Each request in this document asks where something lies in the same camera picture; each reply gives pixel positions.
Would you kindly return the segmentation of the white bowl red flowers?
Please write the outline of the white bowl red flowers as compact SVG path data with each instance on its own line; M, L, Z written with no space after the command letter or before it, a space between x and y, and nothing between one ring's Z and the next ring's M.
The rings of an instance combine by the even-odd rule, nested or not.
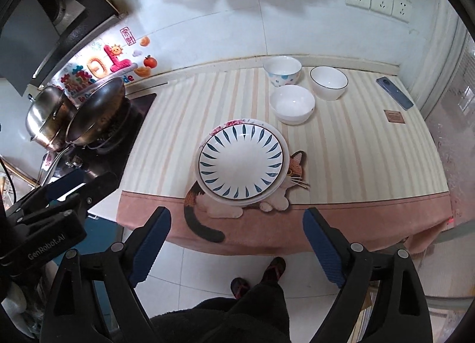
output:
M298 85L281 86L270 96L270 110L283 124L303 124L312 116L315 108L312 92Z

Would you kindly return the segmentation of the white bowl blue dots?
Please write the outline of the white bowl blue dots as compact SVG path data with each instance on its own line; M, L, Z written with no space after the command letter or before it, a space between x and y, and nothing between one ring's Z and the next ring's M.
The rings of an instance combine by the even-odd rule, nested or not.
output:
M270 83L277 88L297 84L302 67L299 60L290 56L269 58L263 65Z

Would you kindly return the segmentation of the white bowl dark rim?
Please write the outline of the white bowl dark rim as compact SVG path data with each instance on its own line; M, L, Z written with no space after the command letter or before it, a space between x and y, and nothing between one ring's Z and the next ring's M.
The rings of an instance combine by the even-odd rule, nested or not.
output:
M331 66L316 66L309 72L316 96L326 101L338 100L348 88L347 76Z

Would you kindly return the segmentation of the black gas stove top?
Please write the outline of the black gas stove top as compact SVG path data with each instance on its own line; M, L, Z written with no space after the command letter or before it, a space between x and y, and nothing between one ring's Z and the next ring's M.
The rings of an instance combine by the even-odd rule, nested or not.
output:
M111 172L121 178L128 157L156 94L124 98L116 115L98 139L85 146L76 146L60 157L51 182L80 169L85 181Z

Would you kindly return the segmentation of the black wok pan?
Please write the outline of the black wok pan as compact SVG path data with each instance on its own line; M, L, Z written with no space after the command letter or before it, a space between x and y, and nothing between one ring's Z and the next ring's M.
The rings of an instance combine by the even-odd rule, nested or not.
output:
M60 158L74 147L86 146L97 140L117 115L125 99L125 85L120 77L104 82L79 107L70 121L66 134L66 146L56 155L40 186L50 181Z

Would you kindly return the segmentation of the stainless steel steamer pot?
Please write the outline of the stainless steel steamer pot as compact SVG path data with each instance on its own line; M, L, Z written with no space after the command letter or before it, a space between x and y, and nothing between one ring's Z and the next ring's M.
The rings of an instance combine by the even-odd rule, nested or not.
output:
M61 151L66 146L66 131L76 107L62 89L53 86L29 97L31 106L25 124L30 141L51 152Z

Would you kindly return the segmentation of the person's black trousers legs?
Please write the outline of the person's black trousers legs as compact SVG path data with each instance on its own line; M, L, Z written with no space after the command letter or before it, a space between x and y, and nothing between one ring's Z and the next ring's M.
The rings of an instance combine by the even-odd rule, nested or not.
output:
M267 270L240 299L212 298L153 317L163 342L289 342L290 318L280 274Z

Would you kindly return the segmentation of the striped cat table mat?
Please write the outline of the striped cat table mat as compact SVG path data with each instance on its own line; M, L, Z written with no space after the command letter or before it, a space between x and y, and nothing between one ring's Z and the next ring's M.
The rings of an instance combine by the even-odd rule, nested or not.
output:
M121 179L116 219L172 214L169 240L218 255L308 251L316 207L370 250L423 251L452 216L443 165L419 110L405 111L370 72L345 72L335 101L315 97L303 124L281 123L263 70L197 74L150 89L155 101ZM405 124L384 111L401 112Z

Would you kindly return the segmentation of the left red black slipper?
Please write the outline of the left red black slipper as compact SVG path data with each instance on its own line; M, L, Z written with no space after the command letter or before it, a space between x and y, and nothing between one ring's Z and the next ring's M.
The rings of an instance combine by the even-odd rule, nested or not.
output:
M230 290L236 300L242 299L251 289L247 280L242 277L234 278L230 283Z

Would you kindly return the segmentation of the black range hood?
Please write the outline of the black range hood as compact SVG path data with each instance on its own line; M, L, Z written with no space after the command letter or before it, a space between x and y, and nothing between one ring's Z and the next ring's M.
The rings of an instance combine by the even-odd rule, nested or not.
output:
M112 0L1 0L1 77L22 95L118 23Z

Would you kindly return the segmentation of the small brown square coaster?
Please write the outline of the small brown square coaster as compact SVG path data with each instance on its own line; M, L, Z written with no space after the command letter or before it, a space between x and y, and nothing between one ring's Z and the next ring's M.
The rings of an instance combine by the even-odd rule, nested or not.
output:
M385 110L384 111L387 120L393 124L405 124L403 114L401 112Z

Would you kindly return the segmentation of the colourful wall sticker decoration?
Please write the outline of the colourful wall sticker decoration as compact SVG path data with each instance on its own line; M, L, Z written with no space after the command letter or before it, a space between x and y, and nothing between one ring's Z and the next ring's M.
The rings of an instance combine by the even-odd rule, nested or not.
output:
M62 89L79 106L107 80L119 78L127 85L152 76L158 68L151 38L118 26L81 49L47 84Z

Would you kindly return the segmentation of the white wall socket strip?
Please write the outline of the white wall socket strip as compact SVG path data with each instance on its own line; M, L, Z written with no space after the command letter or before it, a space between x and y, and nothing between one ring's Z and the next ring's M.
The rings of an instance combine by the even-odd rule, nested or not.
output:
M409 0L345 0L345 4L391 16L401 22L411 20L412 3Z

